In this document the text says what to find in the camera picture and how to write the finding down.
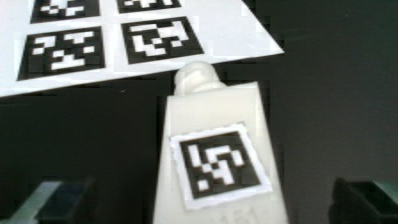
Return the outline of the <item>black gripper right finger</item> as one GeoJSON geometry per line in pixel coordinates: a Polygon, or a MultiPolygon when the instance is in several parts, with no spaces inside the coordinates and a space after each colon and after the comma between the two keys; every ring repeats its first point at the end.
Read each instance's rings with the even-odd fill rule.
{"type": "Polygon", "coordinates": [[[398,183],[335,179],[328,224],[398,224],[398,183]]]}

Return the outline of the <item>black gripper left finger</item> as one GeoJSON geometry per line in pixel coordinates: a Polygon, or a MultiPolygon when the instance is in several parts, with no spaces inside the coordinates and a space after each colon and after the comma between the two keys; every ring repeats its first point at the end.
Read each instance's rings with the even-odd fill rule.
{"type": "Polygon", "coordinates": [[[44,181],[7,224],[96,224],[94,180],[44,181]]]}

